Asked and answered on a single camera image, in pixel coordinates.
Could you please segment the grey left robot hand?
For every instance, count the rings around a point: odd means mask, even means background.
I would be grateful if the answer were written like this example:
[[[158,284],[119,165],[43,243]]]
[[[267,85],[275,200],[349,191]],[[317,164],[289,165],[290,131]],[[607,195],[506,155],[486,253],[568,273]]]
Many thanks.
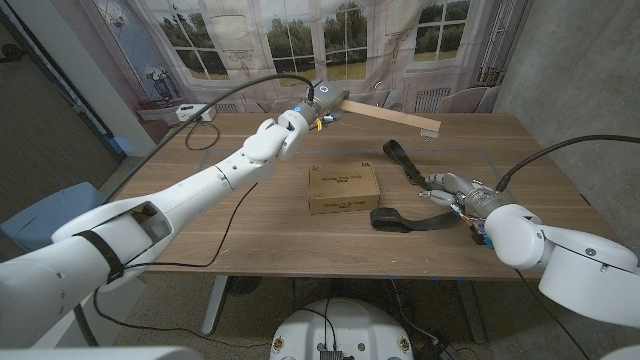
[[[311,100],[305,98],[298,107],[299,112],[308,125],[316,122],[317,118],[329,115],[338,105],[349,97],[349,91],[329,84],[326,81],[319,82],[314,87],[314,96]]]

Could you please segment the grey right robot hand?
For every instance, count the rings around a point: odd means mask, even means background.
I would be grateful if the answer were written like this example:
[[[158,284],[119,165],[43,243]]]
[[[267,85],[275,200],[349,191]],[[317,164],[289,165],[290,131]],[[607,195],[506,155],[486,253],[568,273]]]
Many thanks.
[[[453,173],[434,174],[426,178],[429,189],[419,196],[441,206],[458,206],[466,216],[485,219],[508,201],[476,180]]]

